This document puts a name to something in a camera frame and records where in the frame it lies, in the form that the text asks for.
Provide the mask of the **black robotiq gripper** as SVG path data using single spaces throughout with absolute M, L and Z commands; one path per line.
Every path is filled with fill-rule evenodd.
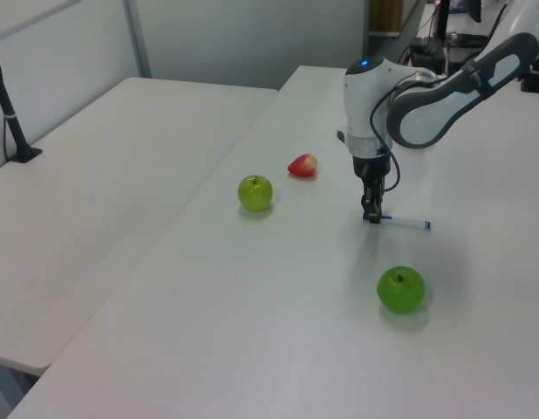
M 370 223 L 380 223 L 384 179 L 391 170 L 391 158 L 389 155 L 379 155 L 370 159 L 353 156 L 352 162 L 355 176 L 363 182 L 361 197 L 363 218 Z

